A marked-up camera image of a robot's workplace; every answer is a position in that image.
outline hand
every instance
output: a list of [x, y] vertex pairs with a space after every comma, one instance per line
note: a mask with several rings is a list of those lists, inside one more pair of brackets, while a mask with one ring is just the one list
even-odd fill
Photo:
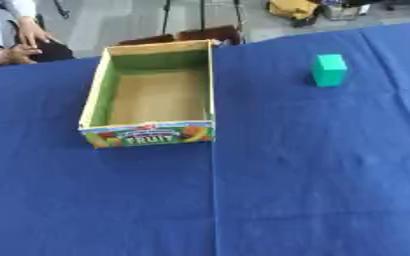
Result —
[[18, 26], [20, 27], [19, 37], [21, 43], [31, 48], [38, 48], [37, 40], [41, 40], [44, 43], [49, 43], [50, 40], [57, 41], [48, 32], [43, 30], [33, 17], [20, 17], [18, 19]]
[[34, 64], [36, 62], [29, 57], [41, 53], [39, 49], [18, 44], [9, 49], [0, 49], [0, 64]]

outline gray floor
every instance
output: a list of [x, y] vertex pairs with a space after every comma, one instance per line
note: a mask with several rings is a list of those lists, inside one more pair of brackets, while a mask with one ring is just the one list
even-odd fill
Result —
[[[116, 42], [161, 33], [165, 0], [65, 0], [71, 17], [64, 20], [52, 0], [39, 0], [39, 12], [47, 28], [66, 42], [78, 57], [100, 55], [105, 46]], [[169, 32], [198, 28], [199, 0], [172, 0]], [[294, 29], [286, 19], [270, 15], [266, 0], [242, 0], [244, 34], [249, 42], [285, 35], [342, 30], [378, 24], [410, 21], [410, 6], [390, 12], [382, 4], [354, 21], [329, 21], [321, 17], [312, 27]], [[236, 24], [232, 0], [207, 0], [207, 25]]]

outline yellow bag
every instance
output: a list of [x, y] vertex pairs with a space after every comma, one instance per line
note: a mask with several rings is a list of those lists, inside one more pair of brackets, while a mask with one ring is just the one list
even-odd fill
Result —
[[270, 0], [267, 3], [270, 13], [295, 20], [312, 17], [317, 7], [318, 4], [307, 0]]

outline open box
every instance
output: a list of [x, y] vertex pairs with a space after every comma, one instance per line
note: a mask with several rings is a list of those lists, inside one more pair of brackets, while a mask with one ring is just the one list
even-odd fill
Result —
[[209, 40], [104, 50], [79, 131], [96, 148], [214, 137]]

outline sleeve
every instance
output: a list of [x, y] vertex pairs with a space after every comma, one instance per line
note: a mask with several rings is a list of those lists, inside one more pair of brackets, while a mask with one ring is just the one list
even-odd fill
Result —
[[34, 0], [4, 0], [9, 11], [16, 17], [37, 15], [37, 7]]

